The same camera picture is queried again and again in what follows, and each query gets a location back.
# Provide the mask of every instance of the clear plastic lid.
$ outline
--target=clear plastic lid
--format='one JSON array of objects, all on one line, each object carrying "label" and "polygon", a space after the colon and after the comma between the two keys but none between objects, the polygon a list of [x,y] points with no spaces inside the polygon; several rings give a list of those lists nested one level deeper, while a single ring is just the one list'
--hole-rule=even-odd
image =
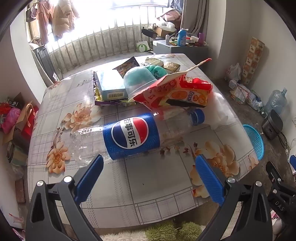
[{"label": "clear plastic lid", "polygon": [[132,99],[136,93],[149,87],[155,81],[155,77],[145,67],[134,67],[127,71],[123,78],[129,99]]}]

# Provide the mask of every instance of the blue label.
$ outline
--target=blue label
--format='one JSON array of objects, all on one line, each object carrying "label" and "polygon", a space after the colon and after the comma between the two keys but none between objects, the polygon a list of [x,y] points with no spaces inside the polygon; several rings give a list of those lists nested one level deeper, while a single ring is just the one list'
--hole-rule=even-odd
[{"label": "blue label", "polygon": [[157,126],[150,113],[105,125],[103,136],[113,160],[160,146]]}]

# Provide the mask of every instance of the white paper bag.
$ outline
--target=white paper bag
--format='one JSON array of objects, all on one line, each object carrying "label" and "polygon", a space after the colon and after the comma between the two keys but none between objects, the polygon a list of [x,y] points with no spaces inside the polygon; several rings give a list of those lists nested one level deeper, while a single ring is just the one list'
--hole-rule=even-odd
[{"label": "white paper bag", "polygon": [[140,52],[140,53],[150,50],[147,41],[141,41],[141,42],[137,43],[137,49],[138,49],[138,52]]}]

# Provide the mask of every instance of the jacket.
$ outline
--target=jacket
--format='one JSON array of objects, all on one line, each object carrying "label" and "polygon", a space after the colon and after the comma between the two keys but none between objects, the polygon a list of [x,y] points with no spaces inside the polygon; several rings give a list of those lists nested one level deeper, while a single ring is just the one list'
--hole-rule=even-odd
[{"label": "jacket", "polygon": [[58,5],[54,9],[52,20],[55,39],[62,38],[63,33],[70,32],[75,28],[75,17],[79,18],[79,14],[73,6],[72,0],[59,0]]}]

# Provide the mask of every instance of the patterned box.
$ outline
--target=patterned box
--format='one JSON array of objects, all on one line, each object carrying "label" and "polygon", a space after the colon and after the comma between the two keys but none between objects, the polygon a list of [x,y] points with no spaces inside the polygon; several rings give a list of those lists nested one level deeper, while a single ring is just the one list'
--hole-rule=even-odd
[{"label": "patterned box", "polygon": [[253,77],[258,62],[262,56],[265,44],[252,37],[247,59],[242,71],[242,83],[247,85]]}]

